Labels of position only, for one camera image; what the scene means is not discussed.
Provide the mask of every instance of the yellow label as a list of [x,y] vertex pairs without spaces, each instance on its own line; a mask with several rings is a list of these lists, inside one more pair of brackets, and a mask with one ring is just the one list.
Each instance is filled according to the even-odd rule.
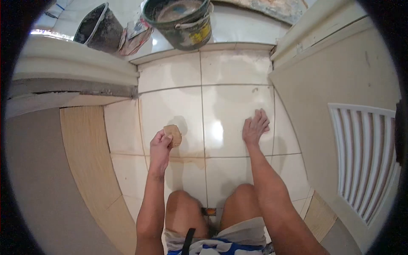
[[200,28],[198,33],[190,33],[188,37],[191,39],[193,44],[202,42],[210,33],[210,24],[207,22],[204,26]]

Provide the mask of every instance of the ventilation grille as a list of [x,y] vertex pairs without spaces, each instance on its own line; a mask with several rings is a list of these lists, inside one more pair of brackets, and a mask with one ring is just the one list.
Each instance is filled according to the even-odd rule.
[[370,225],[396,164],[395,111],[328,104],[337,142],[338,194]]

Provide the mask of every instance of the dark bucket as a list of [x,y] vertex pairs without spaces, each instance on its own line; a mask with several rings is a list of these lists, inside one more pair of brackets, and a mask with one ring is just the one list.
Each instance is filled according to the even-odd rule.
[[178,0],[148,0],[143,8],[146,21],[162,33],[175,48],[192,51],[205,45],[211,37],[210,14],[214,6],[204,0],[193,13],[170,22],[158,22],[157,18],[164,7]]
[[108,6],[109,3],[101,4],[85,16],[75,34],[75,42],[107,53],[118,50],[123,27]]

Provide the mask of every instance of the hand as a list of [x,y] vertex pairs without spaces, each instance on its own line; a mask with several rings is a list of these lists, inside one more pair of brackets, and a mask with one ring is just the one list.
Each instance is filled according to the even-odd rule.
[[164,176],[164,171],[169,164],[171,148],[169,144],[173,139],[172,135],[165,136],[164,130],[157,132],[150,142],[150,167],[149,171],[157,171],[157,174]]
[[256,109],[255,117],[246,119],[242,129],[242,139],[246,146],[259,146],[261,135],[270,130],[268,125],[269,119],[265,111],[262,108]]

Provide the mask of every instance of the white door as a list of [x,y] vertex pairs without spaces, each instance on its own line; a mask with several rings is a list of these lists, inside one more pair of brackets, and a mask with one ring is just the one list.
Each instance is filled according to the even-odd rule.
[[297,51],[272,57],[269,78],[294,126],[309,183],[366,252],[387,218],[399,180],[396,71],[369,18],[307,49],[304,41],[297,40]]

